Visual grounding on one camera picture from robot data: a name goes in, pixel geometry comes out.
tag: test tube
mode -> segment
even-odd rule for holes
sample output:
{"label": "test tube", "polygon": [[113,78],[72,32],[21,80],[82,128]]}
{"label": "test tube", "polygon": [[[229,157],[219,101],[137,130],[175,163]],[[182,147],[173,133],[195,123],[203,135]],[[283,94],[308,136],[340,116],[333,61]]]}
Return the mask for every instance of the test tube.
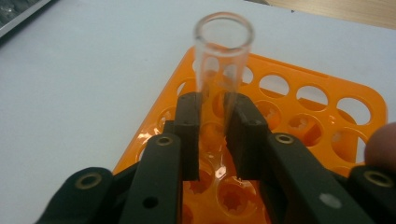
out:
{"label": "test tube", "polygon": [[[226,130],[254,38],[253,28],[237,14],[218,12],[198,21],[194,35],[195,76],[203,102],[201,127],[214,121],[222,122]],[[231,93],[226,105],[225,92]]]}

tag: wooden surface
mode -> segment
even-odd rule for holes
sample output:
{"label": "wooden surface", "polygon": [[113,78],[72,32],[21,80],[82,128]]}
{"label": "wooden surface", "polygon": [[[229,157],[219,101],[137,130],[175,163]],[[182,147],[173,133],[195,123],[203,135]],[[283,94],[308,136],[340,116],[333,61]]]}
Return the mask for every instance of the wooden surface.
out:
{"label": "wooden surface", "polygon": [[396,0],[266,0],[274,7],[396,30]]}

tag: white table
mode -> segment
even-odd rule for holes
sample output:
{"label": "white table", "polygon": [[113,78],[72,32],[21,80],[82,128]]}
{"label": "white table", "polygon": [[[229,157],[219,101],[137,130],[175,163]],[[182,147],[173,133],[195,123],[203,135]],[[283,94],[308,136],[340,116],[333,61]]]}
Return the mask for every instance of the white table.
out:
{"label": "white table", "polygon": [[74,172],[114,168],[193,45],[232,11],[254,53],[379,91],[396,121],[396,31],[244,1],[63,0],[0,46],[0,223],[32,223]]}

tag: clear glass tube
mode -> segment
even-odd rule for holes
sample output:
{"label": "clear glass tube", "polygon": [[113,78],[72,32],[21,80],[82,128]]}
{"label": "clear glass tube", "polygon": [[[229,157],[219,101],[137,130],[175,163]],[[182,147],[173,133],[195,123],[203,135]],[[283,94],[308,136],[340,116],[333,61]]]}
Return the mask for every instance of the clear glass tube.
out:
{"label": "clear glass tube", "polygon": [[234,94],[224,105],[224,93],[238,92],[254,38],[253,28],[239,15],[218,12],[202,18],[194,35],[197,90],[203,95],[201,125],[222,122],[226,130]]}

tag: white surface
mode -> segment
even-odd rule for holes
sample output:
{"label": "white surface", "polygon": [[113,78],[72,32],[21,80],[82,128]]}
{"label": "white surface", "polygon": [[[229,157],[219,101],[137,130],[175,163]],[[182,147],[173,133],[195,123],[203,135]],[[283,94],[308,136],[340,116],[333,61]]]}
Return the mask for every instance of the white surface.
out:
{"label": "white surface", "polygon": [[396,31],[243,1],[59,1],[0,46],[0,223],[32,223],[74,172],[113,169],[203,16],[254,53],[369,85],[396,120]]}

